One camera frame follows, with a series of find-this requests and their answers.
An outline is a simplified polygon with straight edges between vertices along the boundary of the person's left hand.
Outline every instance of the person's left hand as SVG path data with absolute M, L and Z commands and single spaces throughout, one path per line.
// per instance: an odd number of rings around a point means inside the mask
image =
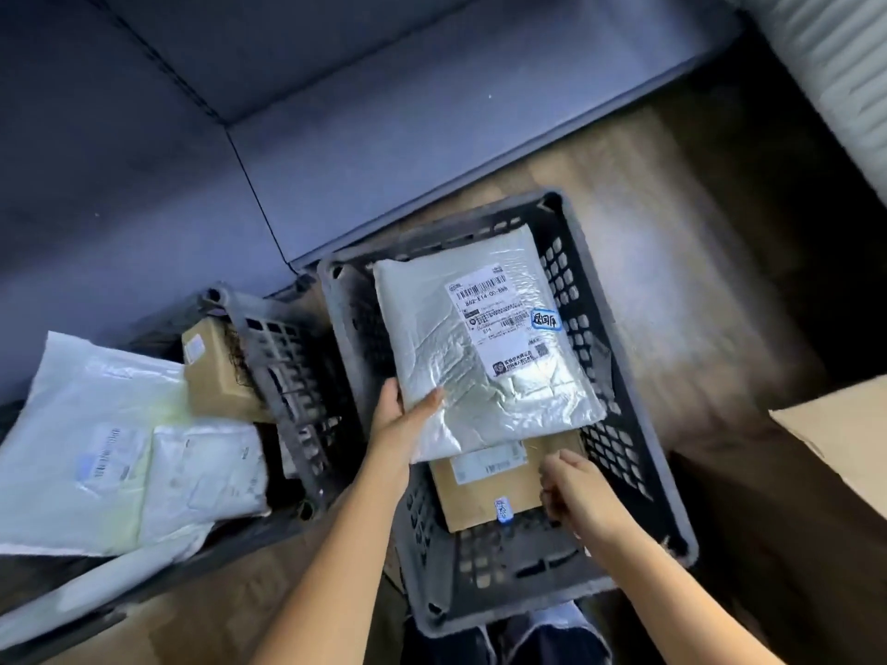
M 372 415 L 370 442 L 361 472 L 369 472 L 373 480 L 395 492 L 400 499 L 410 481 L 410 459 L 425 421 L 435 414 L 444 400 L 444 391 L 437 387 L 404 413 L 399 401 L 400 387 L 396 378 L 389 378 L 379 394 L 376 412 Z

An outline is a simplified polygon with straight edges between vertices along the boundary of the hand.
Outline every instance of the hand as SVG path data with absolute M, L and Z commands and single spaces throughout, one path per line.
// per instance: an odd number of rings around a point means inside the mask
M 626 539 L 643 533 L 590 460 L 560 450 L 543 460 L 540 471 L 548 517 L 569 527 L 605 567 Z
M 389 378 L 379 394 L 376 412 L 372 414 L 370 442 L 361 473 L 368 472 L 386 488 L 393 489 L 400 499 L 410 481 L 410 459 L 416 449 L 419 432 L 425 421 L 434 415 L 444 400 L 444 391 L 437 387 L 404 413 L 399 399 L 396 378 Z

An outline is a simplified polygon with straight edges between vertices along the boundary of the blue sticker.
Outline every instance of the blue sticker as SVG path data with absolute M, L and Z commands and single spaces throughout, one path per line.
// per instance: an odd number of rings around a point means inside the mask
M 515 517 L 515 512 L 511 510 L 511 502 L 508 497 L 500 497 L 496 500 L 496 520 L 499 522 L 510 522 Z
M 533 329 L 545 329 L 549 332 L 560 332 L 563 324 L 560 323 L 560 315 L 553 310 L 534 308 L 529 315 Z

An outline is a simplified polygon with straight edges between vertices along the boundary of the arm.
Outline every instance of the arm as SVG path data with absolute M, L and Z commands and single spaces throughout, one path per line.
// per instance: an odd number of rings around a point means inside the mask
M 644 532 L 600 470 L 569 450 L 542 465 L 549 516 L 582 539 L 627 594 L 669 665 L 781 665 Z
M 397 402 L 397 381 L 386 381 L 358 478 L 253 665 L 364 661 L 394 510 L 410 480 L 419 431 L 441 398 L 435 390 L 404 414 Z

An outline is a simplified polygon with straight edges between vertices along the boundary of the white plastic mailer bag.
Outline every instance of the white plastic mailer bag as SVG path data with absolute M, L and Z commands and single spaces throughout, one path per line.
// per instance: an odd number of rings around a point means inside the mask
M 179 530 L 158 544 L 114 558 L 0 616 L 0 650 L 81 618 L 169 565 L 194 555 L 212 525 Z
M 50 332 L 0 444 L 0 553 L 137 548 L 152 429 L 190 419 L 187 401 L 182 364 Z
M 593 424 L 605 411 L 560 322 L 528 226 L 374 266 L 407 409 L 443 386 L 414 462 Z
M 189 525 L 268 514 L 268 469 L 253 424 L 198 418 L 154 429 L 142 545 Z

